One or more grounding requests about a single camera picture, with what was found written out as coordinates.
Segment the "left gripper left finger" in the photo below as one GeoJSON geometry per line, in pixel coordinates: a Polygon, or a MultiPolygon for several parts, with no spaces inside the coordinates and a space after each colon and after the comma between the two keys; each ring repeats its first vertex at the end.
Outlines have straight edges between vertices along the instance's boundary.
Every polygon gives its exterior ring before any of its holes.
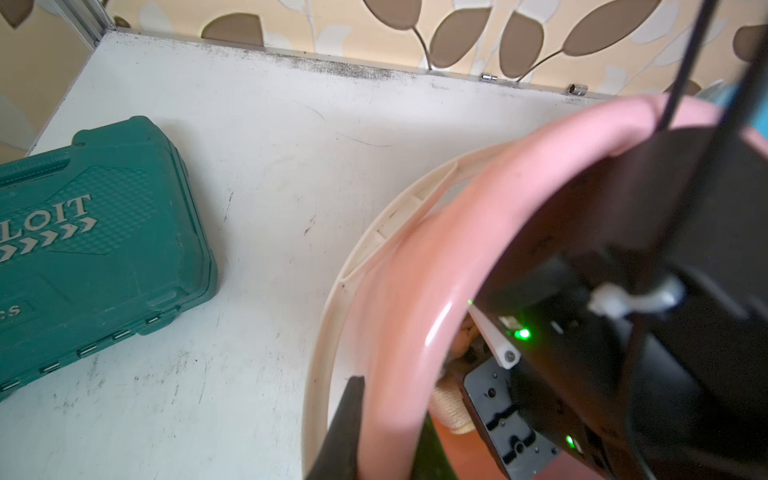
{"type": "Polygon", "coordinates": [[[363,413],[365,379],[351,377],[335,416],[314,461],[308,480],[353,480],[357,478],[357,454],[363,413]]]}

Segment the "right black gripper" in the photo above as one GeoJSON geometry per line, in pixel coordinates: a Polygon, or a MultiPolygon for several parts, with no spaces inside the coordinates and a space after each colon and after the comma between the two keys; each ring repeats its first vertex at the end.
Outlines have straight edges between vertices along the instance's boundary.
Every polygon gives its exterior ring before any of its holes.
{"type": "Polygon", "coordinates": [[[506,370],[489,356],[458,376],[464,404],[507,479],[598,479],[600,450],[583,422],[524,361],[506,370]]]}

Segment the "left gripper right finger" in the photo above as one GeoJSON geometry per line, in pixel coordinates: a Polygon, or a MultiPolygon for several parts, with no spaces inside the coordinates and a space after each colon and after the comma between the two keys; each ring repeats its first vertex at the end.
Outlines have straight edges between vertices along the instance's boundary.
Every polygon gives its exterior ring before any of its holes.
{"type": "Polygon", "coordinates": [[[411,480],[457,480],[430,416],[424,420],[411,471],[411,480]]]}

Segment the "pink plastic bucket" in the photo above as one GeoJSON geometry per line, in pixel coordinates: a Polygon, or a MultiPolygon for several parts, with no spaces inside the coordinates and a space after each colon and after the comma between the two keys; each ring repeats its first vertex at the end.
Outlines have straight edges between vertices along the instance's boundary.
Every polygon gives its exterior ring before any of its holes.
{"type": "MultiPolygon", "coordinates": [[[[376,220],[326,305],[305,404],[305,475],[354,376],[365,379],[356,479],[410,479],[431,393],[464,317],[479,330],[448,365],[458,376],[481,341],[504,369],[503,340],[478,314],[490,270],[546,197],[601,154],[649,138],[665,95],[599,104],[530,136],[462,156],[416,183],[376,220]]],[[[697,98],[686,127],[725,111],[697,98]]],[[[454,435],[431,417],[458,478],[503,474],[475,427],[454,435]]]]}

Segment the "beige cleaning cloth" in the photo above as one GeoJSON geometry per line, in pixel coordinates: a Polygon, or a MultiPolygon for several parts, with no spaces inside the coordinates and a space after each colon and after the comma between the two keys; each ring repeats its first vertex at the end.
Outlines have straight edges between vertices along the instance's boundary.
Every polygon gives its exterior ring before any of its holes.
{"type": "Polygon", "coordinates": [[[430,397],[428,412],[431,417],[447,428],[451,434],[464,435],[475,430],[465,407],[458,382],[448,374],[448,365],[459,360],[468,351],[479,330],[467,314],[453,338],[438,379],[430,397]]]}

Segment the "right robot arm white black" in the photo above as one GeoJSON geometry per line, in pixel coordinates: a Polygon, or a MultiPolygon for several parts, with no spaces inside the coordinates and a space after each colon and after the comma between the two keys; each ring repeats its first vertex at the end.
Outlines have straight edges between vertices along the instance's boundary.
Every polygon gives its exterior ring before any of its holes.
{"type": "Polygon", "coordinates": [[[767,475],[767,32],[712,126],[686,127],[702,4],[649,138],[549,194],[479,292],[503,340],[463,400],[501,473],[566,454],[605,479],[767,475]]]}

